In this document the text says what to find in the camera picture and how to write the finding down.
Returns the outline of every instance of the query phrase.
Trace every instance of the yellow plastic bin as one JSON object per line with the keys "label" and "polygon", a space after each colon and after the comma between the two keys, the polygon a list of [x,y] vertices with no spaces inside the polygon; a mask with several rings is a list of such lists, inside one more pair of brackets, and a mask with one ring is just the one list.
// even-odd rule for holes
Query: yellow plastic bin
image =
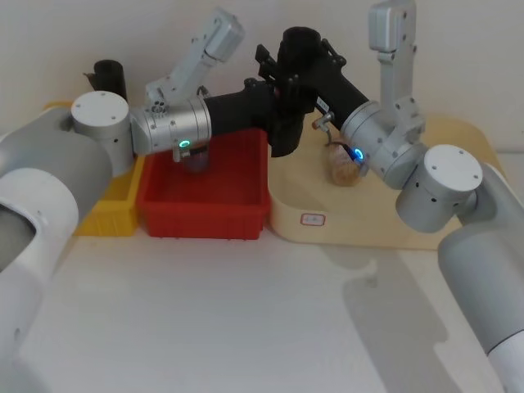
{"label": "yellow plastic bin", "polygon": [[[71,102],[49,102],[44,110],[54,106],[70,106]],[[132,171],[114,178],[104,197],[76,229],[77,236],[133,236],[138,228],[136,200],[144,167],[144,157],[135,160]]]}

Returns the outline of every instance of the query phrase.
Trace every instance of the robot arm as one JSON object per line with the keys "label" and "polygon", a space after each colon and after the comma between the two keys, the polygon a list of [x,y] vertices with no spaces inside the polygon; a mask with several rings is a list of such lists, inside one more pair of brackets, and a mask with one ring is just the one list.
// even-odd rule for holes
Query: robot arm
{"label": "robot arm", "polygon": [[210,69],[228,61],[244,35],[236,16],[216,8],[202,33],[192,39],[188,56],[168,76],[146,86],[146,106],[162,111],[195,97]]}
{"label": "robot arm", "polygon": [[378,4],[369,22],[370,48],[382,68],[380,104],[343,77],[346,61],[310,29],[288,30],[278,61],[264,51],[260,73],[268,78],[267,69],[278,64],[284,77],[318,96],[317,128],[333,123],[348,151],[360,152],[354,160],[361,173],[369,168],[400,190],[396,209],[408,226],[433,233],[459,217],[463,228],[440,244],[440,268],[505,390],[524,392],[524,208],[502,176],[467,151],[420,142],[425,120],[412,96],[414,1]]}
{"label": "robot arm", "polygon": [[0,367],[29,331],[77,223],[111,181],[104,149],[69,127],[59,108],[0,142]]}
{"label": "robot arm", "polygon": [[173,149],[174,160],[181,161],[198,154],[211,136],[259,125],[271,111],[272,96],[267,84],[248,80],[239,93],[194,97],[167,107],[162,115],[134,111],[133,148],[142,156]]}

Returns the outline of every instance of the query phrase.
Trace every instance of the cylindrical joint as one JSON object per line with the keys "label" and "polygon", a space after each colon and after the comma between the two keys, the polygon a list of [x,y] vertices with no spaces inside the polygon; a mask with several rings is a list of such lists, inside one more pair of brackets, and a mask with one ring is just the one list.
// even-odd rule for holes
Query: cylindrical joint
{"label": "cylindrical joint", "polygon": [[209,142],[210,114],[199,97],[170,106],[162,113],[148,109],[131,115],[133,148],[139,155],[149,155],[172,149],[191,149]]}
{"label": "cylindrical joint", "polygon": [[422,233],[441,230],[482,182],[482,168],[464,149],[431,148],[396,201],[399,217]]}
{"label": "cylindrical joint", "polygon": [[358,148],[364,153],[373,171],[373,157],[390,132],[391,127],[383,121],[380,105],[375,101],[366,102],[359,107],[341,128],[341,136],[352,149]]}
{"label": "cylindrical joint", "polygon": [[133,168],[133,143],[129,127],[129,106],[111,92],[90,92],[71,107],[75,131],[99,142],[111,159],[113,177]]}

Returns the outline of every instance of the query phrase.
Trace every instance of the white table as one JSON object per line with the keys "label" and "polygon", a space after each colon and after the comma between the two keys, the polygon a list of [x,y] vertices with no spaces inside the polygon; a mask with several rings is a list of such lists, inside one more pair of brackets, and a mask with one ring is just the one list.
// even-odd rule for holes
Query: white table
{"label": "white table", "polygon": [[[502,159],[524,196],[524,158]],[[20,393],[502,391],[436,253],[267,229],[72,241],[13,375]]]}

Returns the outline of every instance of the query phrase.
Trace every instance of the brown object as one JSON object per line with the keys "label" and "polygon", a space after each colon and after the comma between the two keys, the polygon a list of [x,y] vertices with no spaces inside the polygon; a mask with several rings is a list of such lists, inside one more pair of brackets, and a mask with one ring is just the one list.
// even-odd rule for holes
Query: brown object
{"label": "brown object", "polygon": [[[319,113],[309,115],[305,124],[318,117]],[[469,123],[428,116],[422,140],[429,146],[456,145],[501,170],[484,134]],[[438,233],[412,230],[396,214],[399,192],[371,171],[355,187],[337,186],[325,143],[325,133],[306,125],[298,149],[269,162],[270,223],[280,236],[294,242],[436,250],[444,236],[459,228],[453,219]]]}
{"label": "brown object", "polygon": [[360,181],[360,167],[354,163],[344,147],[332,144],[327,147],[327,164],[332,181],[341,187],[353,187]]}

